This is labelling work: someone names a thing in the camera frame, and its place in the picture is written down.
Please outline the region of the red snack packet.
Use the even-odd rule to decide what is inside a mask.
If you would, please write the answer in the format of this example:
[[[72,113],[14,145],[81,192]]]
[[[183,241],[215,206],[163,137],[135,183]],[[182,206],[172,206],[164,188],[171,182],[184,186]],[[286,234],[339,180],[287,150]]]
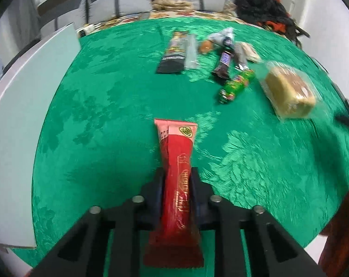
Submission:
[[[150,235],[144,264],[155,268],[201,268],[199,230],[191,213],[191,155],[197,124],[155,119],[165,172],[161,221]]]

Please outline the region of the beige wafer packet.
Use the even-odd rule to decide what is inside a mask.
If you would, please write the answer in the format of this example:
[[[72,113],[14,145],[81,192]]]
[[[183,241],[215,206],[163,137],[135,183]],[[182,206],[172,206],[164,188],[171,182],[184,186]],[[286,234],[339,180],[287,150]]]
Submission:
[[[260,55],[256,52],[254,47],[247,43],[247,42],[240,42],[241,47],[243,48],[243,51],[246,55],[246,58],[248,61],[254,62],[254,63],[260,63],[261,62],[261,57]]]

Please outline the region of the green sausage snack packet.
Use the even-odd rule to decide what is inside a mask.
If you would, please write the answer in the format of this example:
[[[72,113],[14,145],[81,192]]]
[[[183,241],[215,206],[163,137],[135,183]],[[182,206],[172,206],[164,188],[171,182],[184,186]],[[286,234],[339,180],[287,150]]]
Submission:
[[[218,101],[221,104],[226,104],[234,101],[251,81],[254,80],[256,74],[251,69],[246,69],[238,73],[233,79],[226,81],[219,91]]]

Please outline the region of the bread cake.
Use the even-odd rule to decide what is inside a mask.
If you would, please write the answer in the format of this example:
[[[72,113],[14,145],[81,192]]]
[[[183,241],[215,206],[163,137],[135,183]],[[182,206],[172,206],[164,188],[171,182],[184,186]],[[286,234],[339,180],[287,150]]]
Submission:
[[[267,74],[260,84],[281,119],[307,119],[322,103],[317,88],[306,73],[276,61],[265,64]]]

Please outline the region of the left grey pillow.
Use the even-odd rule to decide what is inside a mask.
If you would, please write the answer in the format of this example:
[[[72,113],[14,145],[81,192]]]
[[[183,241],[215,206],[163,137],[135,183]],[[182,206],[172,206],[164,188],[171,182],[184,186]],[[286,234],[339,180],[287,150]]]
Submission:
[[[40,16],[40,35],[45,38],[61,27],[73,24],[75,29],[87,23],[87,0],[67,0]]]

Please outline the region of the snickers chocolate bar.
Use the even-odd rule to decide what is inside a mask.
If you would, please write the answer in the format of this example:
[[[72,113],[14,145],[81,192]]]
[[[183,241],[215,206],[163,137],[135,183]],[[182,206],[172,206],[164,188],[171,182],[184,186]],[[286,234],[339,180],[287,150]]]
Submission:
[[[230,66],[233,56],[233,50],[224,49],[220,54],[218,65],[212,70],[211,74],[220,79],[230,80]]]

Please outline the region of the black yellow snack bag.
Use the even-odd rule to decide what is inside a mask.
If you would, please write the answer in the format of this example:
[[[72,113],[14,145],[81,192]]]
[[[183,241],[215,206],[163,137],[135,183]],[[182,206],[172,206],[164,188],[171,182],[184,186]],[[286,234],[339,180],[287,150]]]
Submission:
[[[156,69],[157,74],[178,74],[184,70],[188,34],[187,31],[173,32],[167,49]]]

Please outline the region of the folded beige cloth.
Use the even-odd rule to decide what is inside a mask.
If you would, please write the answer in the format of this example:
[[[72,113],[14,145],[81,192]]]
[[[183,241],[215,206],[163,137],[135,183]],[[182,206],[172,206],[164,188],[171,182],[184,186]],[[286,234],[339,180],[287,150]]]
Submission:
[[[187,0],[154,0],[152,8],[165,11],[191,11],[193,3]]]

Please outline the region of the black and orange clothes pile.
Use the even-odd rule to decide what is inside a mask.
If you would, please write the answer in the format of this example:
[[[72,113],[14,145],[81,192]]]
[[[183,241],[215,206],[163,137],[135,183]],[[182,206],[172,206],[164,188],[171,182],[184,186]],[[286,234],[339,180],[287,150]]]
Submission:
[[[298,37],[310,38],[308,32],[291,18],[280,0],[234,0],[234,4],[241,20],[283,35],[297,46],[301,46]]]

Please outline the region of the small orange bun packet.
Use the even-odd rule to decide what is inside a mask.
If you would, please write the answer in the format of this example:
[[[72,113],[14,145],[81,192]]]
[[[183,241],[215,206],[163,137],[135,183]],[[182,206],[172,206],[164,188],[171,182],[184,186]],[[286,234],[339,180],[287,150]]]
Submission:
[[[199,45],[199,52],[201,54],[208,54],[214,50],[214,43],[210,40],[203,40]]]

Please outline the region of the white cardboard box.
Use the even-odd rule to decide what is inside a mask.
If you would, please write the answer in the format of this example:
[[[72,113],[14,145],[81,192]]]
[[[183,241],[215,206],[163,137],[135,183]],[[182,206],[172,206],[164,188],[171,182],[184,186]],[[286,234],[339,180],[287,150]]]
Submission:
[[[0,244],[35,248],[33,164],[43,122],[81,49],[73,24],[50,34],[0,80]]]

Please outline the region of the white triangular snack packet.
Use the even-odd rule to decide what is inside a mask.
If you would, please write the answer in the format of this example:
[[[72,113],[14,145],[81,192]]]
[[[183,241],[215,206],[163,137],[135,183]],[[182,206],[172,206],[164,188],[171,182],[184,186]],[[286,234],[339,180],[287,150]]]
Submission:
[[[208,40],[218,46],[233,48],[234,33],[232,27],[227,27],[218,33],[212,33],[208,36]]]

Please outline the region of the clear long stick packet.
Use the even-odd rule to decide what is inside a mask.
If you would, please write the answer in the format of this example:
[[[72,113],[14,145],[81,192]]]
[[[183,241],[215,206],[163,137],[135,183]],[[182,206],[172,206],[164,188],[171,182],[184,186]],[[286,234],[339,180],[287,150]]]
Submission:
[[[196,69],[197,63],[197,39],[195,34],[188,34],[186,42],[185,69]]]

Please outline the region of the green patterned cloth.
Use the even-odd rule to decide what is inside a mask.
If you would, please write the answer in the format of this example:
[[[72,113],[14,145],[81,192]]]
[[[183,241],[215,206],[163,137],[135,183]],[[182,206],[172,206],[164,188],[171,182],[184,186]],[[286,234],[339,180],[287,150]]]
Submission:
[[[199,39],[226,27],[263,62],[304,72],[321,99],[307,119],[279,119],[257,80],[229,104],[212,77],[217,53],[195,70],[158,74],[174,31]],[[115,26],[80,40],[81,50],[50,104],[33,167],[37,247],[16,250],[35,266],[91,206],[109,208],[138,194],[161,165],[155,119],[198,125],[191,163],[203,181],[236,206],[263,205],[302,245],[329,222],[349,190],[345,109],[326,73],[293,43],[228,21],[162,18]]]

